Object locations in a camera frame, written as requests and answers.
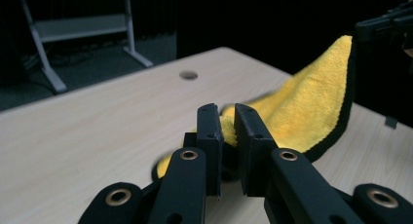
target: wooden table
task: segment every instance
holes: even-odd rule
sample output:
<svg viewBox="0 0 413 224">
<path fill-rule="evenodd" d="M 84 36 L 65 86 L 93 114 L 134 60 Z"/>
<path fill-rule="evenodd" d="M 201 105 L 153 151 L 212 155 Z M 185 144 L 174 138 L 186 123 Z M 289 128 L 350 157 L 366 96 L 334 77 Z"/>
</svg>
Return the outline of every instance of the wooden table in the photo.
<svg viewBox="0 0 413 224">
<path fill-rule="evenodd" d="M 200 106 L 243 102 L 288 77 L 220 48 L 1 113 L 0 222 L 77 223 L 107 185 L 149 185 L 151 167 L 180 147 Z M 354 104 L 346 132 L 314 165 L 349 194 L 371 182 L 413 202 L 413 130 L 384 123 Z M 263 199 L 243 197 L 239 182 L 222 193 L 206 199 L 206 223 L 268 223 Z"/>
</svg>

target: bolt hole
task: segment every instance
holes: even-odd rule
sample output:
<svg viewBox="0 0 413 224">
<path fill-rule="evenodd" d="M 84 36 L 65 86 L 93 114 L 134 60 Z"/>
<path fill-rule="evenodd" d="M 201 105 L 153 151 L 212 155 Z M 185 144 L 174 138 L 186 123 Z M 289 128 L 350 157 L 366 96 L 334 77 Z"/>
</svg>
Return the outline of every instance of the bolt hole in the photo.
<svg viewBox="0 0 413 224">
<path fill-rule="evenodd" d="M 128 189 L 117 189 L 106 196 L 106 203 L 111 206 L 119 206 L 126 203 L 131 198 L 131 191 Z"/>
<path fill-rule="evenodd" d="M 179 224 L 181 222 L 182 222 L 182 216 L 178 213 L 171 214 L 167 219 L 168 224 Z"/>
<path fill-rule="evenodd" d="M 196 158 L 198 157 L 198 153 L 195 152 L 195 151 L 189 151 L 189 150 L 187 150 L 187 151 L 183 151 L 183 152 L 180 154 L 180 157 L 181 157 L 181 159 L 183 159 L 183 160 L 194 160 L 194 159 L 196 159 Z"/>
<path fill-rule="evenodd" d="M 346 224 L 347 223 L 346 220 L 339 215 L 331 215 L 329 219 L 330 219 L 330 222 L 333 224 Z"/>
<path fill-rule="evenodd" d="M 184 80 L 195 80 L 198 78 L 198 74 L 195 71 L 182 71 L 179 73 L 179 77 Z"/>
<path fill-rule="evenodd" d="M 395 208 L 398 206 L 398 201 L 394 197 L 377 189 L 368 190 L 367 196 L 377 205 L 388 208 Z"/>
<path fill-rule="evenodd" d="M 287 151 L 280 152 L 280 157 L 287 161 L 295 161 L 298 159 L 297 155 Z"/>
</svg>

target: dark floor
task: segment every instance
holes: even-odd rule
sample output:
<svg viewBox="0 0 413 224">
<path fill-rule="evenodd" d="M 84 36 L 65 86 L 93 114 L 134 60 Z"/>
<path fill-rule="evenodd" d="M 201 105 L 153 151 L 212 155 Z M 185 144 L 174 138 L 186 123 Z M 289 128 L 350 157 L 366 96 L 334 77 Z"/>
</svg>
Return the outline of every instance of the dark floor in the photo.
<svg viewBox="0 0 413 224">
<path fill-rule="evenodd" d="M 64 82 L 68 92 L 102 81 L 127 75 L 146 67 L 123 51 L 127 40 L 97 40 L 98 43 L 72 44 L 49 47 L 51 67 Z M 154 66 L 176 59 L 175 34 L 139 39 L 136 51 L 154 63 Z M 56 95 L 40 69 L 36 55 L 23 57 L 29 82 L 0 87 L 0 111 Z"/>
</svg>

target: yellow towel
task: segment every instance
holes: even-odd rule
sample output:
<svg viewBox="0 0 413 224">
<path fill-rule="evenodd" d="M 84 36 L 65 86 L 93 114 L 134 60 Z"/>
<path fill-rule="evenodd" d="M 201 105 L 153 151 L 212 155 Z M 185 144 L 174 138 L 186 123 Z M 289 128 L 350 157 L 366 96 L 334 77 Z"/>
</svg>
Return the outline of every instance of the yellow towel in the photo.
<svg viewBox="0 0 413 224">
<path fill-rule="evenodd" d="M 280 148 L 295 149 L 313 162 L 344 132 L 354 100 L 352 39 L 338 38 L 279 90 L 245 103 L 258 112 Z M 237 147 L 234 113 L 231 104 L 220 114 L 224 147 Z M 165 174 L 169 158 L 157 163 L 158 177 Z"/>
</svg>

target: metal stand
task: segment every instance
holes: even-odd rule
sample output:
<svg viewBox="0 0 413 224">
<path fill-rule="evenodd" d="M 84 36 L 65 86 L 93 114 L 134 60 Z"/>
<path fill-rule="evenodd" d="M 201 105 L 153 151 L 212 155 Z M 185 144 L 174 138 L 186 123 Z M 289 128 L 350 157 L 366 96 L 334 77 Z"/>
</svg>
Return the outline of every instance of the metal stand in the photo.
<svg viewBox="0 0 413 224">
<path fill-rule="evenodd" d="M 125 14 L 80 19 L 43 20 L 36 22 L 30 14 L 26 1 L 20 0 L 20 2 L 42 62 L 42 71 L 52 84 L 56 93 L 66 92 L 67 87 L 50 66 L 43 43 L 127 31 L 128 46 L 124 47 L 124 51 L 137 61 L 141 62 L 144 66 L 153 66 L 152 61 L 148 60 L 135 50 L 133 23 L 131 18 L 131 0 L 125 0 Z"/>
</svg>

